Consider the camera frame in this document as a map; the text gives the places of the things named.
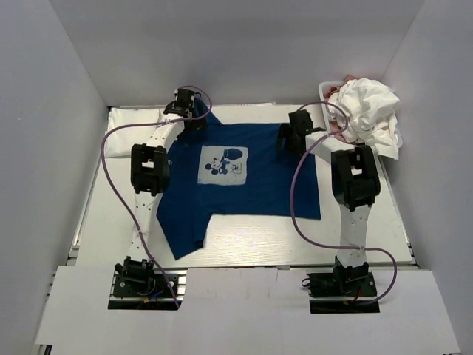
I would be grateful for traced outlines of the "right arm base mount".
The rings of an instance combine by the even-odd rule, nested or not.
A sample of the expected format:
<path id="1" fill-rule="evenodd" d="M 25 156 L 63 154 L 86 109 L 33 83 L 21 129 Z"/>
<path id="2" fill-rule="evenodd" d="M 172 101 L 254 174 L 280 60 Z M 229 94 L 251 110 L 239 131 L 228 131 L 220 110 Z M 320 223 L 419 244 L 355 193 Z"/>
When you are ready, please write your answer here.
<path id="1" fill-rule="evenodd" d="M 307 274 L 301 281 L 309 294 L 311 314 L 378 314 L 379 302 L 371 303 L 378 296 L 374 276 L 355 281 L 343 291 L 333 273 Z"/>

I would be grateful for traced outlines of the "blue t shirt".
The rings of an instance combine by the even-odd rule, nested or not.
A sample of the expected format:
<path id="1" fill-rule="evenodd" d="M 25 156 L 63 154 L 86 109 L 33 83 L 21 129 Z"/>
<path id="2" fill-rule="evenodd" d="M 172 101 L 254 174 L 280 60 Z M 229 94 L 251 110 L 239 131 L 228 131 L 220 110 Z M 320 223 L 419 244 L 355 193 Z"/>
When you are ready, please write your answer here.
<path id="1" fill-rule="evenodd" d="M 279 124 L 223 124 L 207 116 L 202 131 L 182 134 L 168 153 L 170 184 L 157 208 L 171 252 L 180 259 L 204 246 L 221 215 L 291 215 L 321 219 L 316 162 L 276 148 Z"/>

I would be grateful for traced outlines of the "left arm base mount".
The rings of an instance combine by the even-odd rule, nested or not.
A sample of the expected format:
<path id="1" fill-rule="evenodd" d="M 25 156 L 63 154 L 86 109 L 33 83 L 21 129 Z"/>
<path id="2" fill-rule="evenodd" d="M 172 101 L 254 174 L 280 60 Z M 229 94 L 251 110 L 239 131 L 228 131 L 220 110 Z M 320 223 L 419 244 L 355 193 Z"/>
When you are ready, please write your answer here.
<path id="1" fill-rule="evenodd" d="M 109 310 L 176 311 L 184 297 L 186 275 L 163 275 L 151 261 L 127 257 L 115 265 Z"/>

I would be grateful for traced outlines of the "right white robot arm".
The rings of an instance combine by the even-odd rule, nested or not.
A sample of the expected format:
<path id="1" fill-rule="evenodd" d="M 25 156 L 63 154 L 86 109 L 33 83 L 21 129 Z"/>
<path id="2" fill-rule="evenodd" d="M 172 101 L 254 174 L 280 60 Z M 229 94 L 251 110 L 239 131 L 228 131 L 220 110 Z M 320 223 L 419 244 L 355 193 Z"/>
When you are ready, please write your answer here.
<path id="1" fill-rule="evenodd" d="M 323 129 L 314 128 L 305 109 L 289 114 L 289 121 L 279 128 L 276 146 L 301 156 L 290 186 L 293 224 L 296 224 L 294 190 L 307 156 L 315 155 L 330 164 L 332 192 L 341 212 L 341 236 L 338 246 L 320 247 L 337 251 L 334 287 L 341 294 L 352 294 L 368 276 L 367 220 L 381 191 L 372 149 L 342 142 Z"/>

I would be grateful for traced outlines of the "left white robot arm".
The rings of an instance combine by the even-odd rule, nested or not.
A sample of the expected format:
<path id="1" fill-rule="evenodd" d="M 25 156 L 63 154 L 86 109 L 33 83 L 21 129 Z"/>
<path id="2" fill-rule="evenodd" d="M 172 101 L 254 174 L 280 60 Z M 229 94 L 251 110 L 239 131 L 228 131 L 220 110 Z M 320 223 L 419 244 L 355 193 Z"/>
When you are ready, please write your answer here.
<path id="1" fill-rule="evenodd" d="M 200 99 L 203 95 L 196 86 L 177 88 L 174 100 L 165 106 L 156 130 L 131 149 L 135 209 L 129 256 L 133 260 L 154 265 L 148 241 L 156 222 L 157 207 L 170 183 L 169 151 L 180 136 L 207 128 L 206 117 L 210 112 L 202 108 Z"/>

